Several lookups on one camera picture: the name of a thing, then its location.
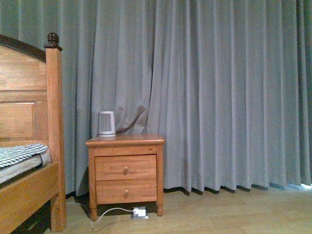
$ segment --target white humidifier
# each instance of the white humidifier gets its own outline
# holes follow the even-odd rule
[[[116,136],[115,116],[113,111],[101,111],[98,114],[98,136],[99,137]]]

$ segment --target floor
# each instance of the floor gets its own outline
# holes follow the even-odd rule
[[[63,234],[312,234],[312,190],[288,186],[268,191],[238,189],[234,194],[204,191],[185,195],[165,193],[164,216],[156,215],[153,202],[146,205],[148,219],[132,220],[128,212],[106,214],[92,230],[87,209],[67,204],[67,228]],[[88,206],[88,197],[70,197],[68,203]],[[102,214],[109,208],[131,209],[136,204],[100,205]],[[14,234],[50,234],[48,205],[21,225]]]

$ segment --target bedpost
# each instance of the bedpost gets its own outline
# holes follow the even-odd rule
[[[48,137],[52,161],[58,163],[58,194],[51,199],[51,231],[62,232],[66,227],[64,135],[62,106],[62,69],[59,37],[48,34],[46,48],[46,73],[48,100]]]

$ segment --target wall outlet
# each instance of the wall outlet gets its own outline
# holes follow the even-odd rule
[[[145,206],[133,207],[131,219],[145,219],[145,218],[148,218]]]

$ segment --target drawer knob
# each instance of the drawer knob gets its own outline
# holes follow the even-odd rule
[[[128,167],[125,167],[125,168],[124,168],[123,174],[124,174],[124,175],[128,174]]]
[[[126,190],[125,190],[124,198],[127,198],[128,196],[129,196],[129,191],[126,189]]]

